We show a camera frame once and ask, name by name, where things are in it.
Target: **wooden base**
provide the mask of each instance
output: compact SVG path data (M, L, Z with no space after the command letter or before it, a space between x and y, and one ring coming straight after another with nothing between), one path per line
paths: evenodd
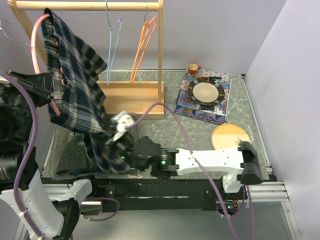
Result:
M164 83L161 83L161 99L158 98L157 81L136 81L131 84L128 81L110 82L109 86L104 81L97 82L106 95L103 103L108 114L116 114L121 111L136 113L139 117L154 103L164 103ZM163 119L165 108L155 106L146 119Z

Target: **yellow round plate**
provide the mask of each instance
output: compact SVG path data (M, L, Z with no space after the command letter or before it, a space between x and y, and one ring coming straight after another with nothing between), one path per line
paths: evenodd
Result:
M241 142L249 142L248 134L241 127L233 124L223 124L216 127L211 136L211 142L215 150L229 149Z

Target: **white plate center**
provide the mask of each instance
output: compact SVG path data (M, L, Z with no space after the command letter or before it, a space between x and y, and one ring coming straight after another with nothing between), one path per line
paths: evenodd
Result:
M196 99L203 103L211 103L219 96L218 89L208 82L199 82L194 85L192 93Z

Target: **wooden plate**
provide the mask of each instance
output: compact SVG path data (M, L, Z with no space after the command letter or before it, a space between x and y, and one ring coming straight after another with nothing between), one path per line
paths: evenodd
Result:
M211 136L215 150L236 147L239 145L239 141L250 143L250 138L241 127L228 123L216 127Z
M199 77L189 83L188 94L197 104L213 106L225 97L225 90L217 82L221 77Z

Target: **transparent tray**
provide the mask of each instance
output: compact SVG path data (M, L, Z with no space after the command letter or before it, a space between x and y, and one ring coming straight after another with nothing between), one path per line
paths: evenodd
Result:
M138 119L135 113L129 113L129 115L134 121ZM135 141L141 138L140 124L132 128L130 133ZM91 162L87 157L85 148L78 144L74 133L61 126L58 126L54 132L48 163L48 175L53 180L105 175L97 163Z

